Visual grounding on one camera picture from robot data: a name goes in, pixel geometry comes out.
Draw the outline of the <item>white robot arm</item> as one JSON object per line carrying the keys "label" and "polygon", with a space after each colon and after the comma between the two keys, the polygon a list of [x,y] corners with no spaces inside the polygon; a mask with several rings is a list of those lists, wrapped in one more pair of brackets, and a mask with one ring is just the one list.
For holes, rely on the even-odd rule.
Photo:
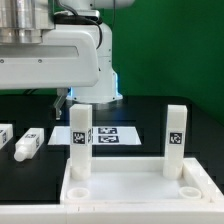
{"label": "white robot arm", "polygon": [[55,111],[66,99],[108,104],[116,92],[112,32],[102,9],[135,0],[0,0],[0,90],[57,91]]}

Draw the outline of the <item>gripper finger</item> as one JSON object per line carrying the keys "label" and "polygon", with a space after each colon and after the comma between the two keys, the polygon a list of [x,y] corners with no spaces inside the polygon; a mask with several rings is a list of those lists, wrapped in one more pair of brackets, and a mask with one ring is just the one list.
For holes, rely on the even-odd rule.
{"label": "gripper finger", "polygon": [[53,104],[54,109],[55,109],[55,117],[57,120],[60,119],[61,107],[63,106],[64,102],[66,101],[67,95],[68,95],[67,88],[58,88],[57,89],[57,97]]}

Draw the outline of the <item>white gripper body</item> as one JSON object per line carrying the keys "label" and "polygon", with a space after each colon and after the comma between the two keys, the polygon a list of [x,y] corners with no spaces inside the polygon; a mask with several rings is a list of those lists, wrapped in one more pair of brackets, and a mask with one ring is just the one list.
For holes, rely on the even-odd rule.
{"label": "white gripper body", "polygon": [[57,25],[40,44],[0,44],[0,90],[93,86],[98,43],[96,26]]}

